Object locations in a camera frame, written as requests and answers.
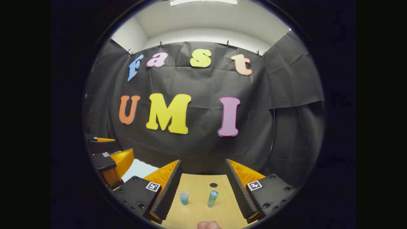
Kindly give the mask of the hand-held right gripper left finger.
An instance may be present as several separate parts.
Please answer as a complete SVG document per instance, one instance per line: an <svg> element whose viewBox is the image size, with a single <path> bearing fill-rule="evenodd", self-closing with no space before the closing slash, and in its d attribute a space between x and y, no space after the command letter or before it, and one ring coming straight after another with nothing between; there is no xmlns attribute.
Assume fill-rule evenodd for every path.
<svg viewBox="0 0 407 229"><path fill-rule="evenodd" d="M145 178L133 176L113 195L132 215L161 224L167 219L181 175L182 161L176 160Z"/></svg>

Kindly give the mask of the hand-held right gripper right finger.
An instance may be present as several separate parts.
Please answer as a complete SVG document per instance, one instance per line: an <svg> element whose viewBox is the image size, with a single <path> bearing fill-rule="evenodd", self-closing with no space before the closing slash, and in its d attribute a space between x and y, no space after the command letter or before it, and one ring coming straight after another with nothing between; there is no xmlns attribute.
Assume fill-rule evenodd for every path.
<svg viewBox="0 0 407 229"><path fill-rule="evenodd" d="M297 194L297 188L275 173L265 176L228 158L225 173L247 223L275 215Z"/></svg>

